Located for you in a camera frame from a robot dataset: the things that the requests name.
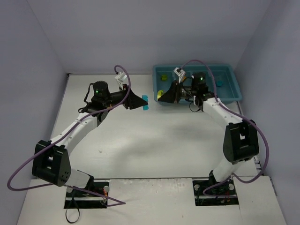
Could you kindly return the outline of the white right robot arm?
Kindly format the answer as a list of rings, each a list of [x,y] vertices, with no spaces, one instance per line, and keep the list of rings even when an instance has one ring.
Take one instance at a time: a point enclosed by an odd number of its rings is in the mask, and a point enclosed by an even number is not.
[[[209,174],[210,185],[224,181],[234,173],[242,163],[249,161],[259,153],[257,130],[252,121],[229,112],[221,100],[209,90],[204,72],[193,73],[191,84],[184,85],[184,73],[171,83],[168,91],[162,92],[157,100],[164,103],[178,103],[181,100],[192,103],[199,111],[209,115],[225,132],[223,157]]]

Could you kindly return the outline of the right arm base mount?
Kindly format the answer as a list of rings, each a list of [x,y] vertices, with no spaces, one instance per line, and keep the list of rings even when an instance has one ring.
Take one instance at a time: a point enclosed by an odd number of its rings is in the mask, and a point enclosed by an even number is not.
[[[212,175],[207,180],[192,180],[197,207],[239,205],[233,178],[229,178],[221,185],[210,188],[216,184],[212,179]]]

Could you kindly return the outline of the light blue long lego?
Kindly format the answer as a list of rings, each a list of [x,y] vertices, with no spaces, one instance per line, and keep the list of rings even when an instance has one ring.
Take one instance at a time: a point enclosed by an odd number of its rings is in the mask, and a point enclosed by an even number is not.
[[[142,99],[145,102],[144,105],[142,106],[142,108],[144,111],[146,111],[149,109],[149,98],[147,95],[142,95]]]

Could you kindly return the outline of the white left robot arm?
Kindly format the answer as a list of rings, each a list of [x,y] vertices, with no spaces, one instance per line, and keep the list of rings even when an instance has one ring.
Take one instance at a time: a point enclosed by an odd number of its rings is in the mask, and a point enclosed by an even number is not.
[[[111,93],[105,81],[89,85],[93,90],[91,101],[78,110],[76,120],[63,132],[49,141],[39,141],[35,147],[36,157],[33,160],[32,174],[58,187],[75,186],[89,189],[94,182],[93,176],[73,169],[69,156],[80,141],[96,129],[108,113],[118,105],[133,110],[139,107],[146,109],[148,98],[133,93],[127,84],[122,84],[119,91]]]

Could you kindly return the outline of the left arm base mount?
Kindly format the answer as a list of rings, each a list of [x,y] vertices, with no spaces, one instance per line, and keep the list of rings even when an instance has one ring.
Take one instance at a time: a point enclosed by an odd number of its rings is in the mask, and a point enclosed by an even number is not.
[[[91,192],[96,192],[101,195],[108,196],[109,181],[95,180],[94,186],[90,188]],[[67,187],[64,209],[106,209],[107,199],[101,196],[86,193],[79,190],[74,190]]]

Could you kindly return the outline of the lime green curved lego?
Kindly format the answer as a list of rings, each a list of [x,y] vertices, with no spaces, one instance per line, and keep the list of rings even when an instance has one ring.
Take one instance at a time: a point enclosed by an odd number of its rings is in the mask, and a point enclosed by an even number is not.
[[[164,93],[165,93],[165,92],[164,92],[163,90],[159,90],[159,91],[157,92],[157,99],[160,99],[160,98],[163,96]]]

